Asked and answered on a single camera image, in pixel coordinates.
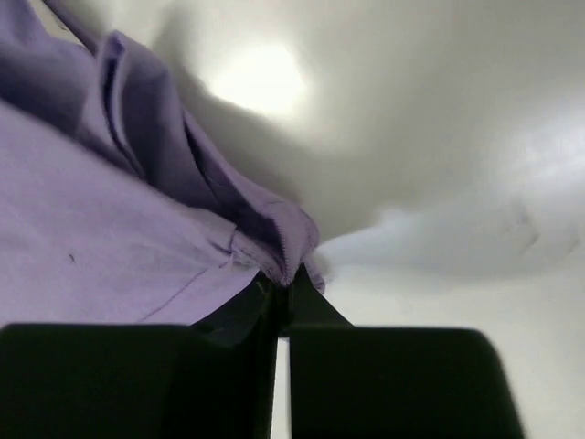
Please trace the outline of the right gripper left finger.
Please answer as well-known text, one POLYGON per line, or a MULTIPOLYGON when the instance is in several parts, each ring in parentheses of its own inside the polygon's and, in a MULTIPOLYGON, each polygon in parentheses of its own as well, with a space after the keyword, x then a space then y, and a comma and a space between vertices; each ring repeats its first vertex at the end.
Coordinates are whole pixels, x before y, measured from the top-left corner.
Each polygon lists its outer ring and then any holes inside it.
POLYGON ((191 326, 13 324, 4 438, 267 438, 276 288, 256 277, 191 326))

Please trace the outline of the lavender t shirt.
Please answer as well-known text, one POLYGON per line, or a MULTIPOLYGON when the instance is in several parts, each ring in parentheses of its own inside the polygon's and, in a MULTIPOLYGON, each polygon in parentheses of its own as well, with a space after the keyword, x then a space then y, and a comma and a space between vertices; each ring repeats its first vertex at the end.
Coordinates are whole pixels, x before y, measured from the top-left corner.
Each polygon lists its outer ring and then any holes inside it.
POLYGON ((2 323, 192 324, 301 268, 323 291, 314 222, 228 163, 163 61, 73 32, 1 4, 2 323))

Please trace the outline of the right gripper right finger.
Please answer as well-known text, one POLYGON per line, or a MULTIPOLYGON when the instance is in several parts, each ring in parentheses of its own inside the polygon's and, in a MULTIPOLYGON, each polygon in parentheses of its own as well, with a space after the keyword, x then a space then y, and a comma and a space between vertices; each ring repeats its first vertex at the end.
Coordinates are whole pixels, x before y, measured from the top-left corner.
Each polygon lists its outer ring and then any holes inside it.
POLYGON ((282 294, 294 438, 521 438, 502 362, 465 327, 360 327, 300 269, 282 294))

